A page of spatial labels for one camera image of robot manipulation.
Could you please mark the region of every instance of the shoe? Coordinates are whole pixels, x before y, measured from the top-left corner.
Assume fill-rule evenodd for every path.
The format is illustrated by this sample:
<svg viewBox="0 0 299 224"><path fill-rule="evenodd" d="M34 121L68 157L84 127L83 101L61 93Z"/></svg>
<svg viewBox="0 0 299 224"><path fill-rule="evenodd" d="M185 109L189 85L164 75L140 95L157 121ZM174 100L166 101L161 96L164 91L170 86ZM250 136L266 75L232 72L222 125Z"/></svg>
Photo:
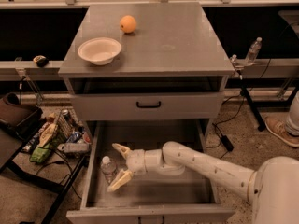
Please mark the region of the shoe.
<svg viewBox="0 0 299 224"><path fill-rule="evenodd" d="M286 131L284 122L272 117L266 117L264 122L271 134L281 139L288 146L299 147L299 137L291 136Z"/></svg>

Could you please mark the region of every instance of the black bag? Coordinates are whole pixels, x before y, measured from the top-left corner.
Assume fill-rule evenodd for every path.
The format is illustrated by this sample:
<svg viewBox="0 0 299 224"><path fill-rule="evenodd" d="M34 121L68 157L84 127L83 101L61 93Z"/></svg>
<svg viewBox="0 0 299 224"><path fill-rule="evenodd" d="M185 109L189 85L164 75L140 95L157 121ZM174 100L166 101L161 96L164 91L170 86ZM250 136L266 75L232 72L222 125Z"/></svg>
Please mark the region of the black bag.
<svg viewBox="0 0 299 224"><path fill-rule="evenodd" d="M8 93L0 99L0 127L22 141L32 134L42 113L41 108L35 105L20 105L14 93Z"/></svg>

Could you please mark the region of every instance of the drawer front panel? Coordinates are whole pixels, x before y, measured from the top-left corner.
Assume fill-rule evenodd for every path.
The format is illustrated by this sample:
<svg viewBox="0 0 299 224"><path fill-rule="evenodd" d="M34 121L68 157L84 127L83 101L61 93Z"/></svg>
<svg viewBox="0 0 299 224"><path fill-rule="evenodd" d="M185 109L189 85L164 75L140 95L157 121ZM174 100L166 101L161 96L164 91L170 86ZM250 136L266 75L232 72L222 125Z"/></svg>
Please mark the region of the drawer front panel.
<svg viewBox="0 0 299 224"><path fill-rule="evenodd" d="M214 119L222 100L219 92L71 96L82 120Z"/></svg>

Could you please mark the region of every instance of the bottle cap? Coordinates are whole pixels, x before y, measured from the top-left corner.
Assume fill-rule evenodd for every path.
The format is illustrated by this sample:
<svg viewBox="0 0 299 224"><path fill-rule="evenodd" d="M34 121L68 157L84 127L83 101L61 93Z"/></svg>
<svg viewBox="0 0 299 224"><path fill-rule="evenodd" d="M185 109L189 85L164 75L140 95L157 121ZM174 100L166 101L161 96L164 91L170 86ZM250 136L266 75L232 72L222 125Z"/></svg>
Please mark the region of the bottle cap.
<svg viewBox="0 0 299 224"><path fill-rule="evenodd" d="M110 163L110 157L109 157L109 156L105 156L105 157L103 157L103 159L102 159L102 163L103 163L103 164L109 164L109 163Z"/></svg>

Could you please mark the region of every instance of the orange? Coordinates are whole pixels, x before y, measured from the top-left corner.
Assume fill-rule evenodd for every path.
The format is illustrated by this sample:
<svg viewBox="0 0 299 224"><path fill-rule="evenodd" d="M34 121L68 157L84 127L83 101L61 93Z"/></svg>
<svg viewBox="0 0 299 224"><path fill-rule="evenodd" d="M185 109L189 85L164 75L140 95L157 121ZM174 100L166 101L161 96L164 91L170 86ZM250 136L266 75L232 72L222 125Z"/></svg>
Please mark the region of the orange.
<svg viewBox="0 0 299 224"><path fill-rule="evenodd" d="M121 18L120 28L126 34L132 33L135 30L136 25L137 25L137 22L136 22L135 18L130 15L126 15Z"/></svg>

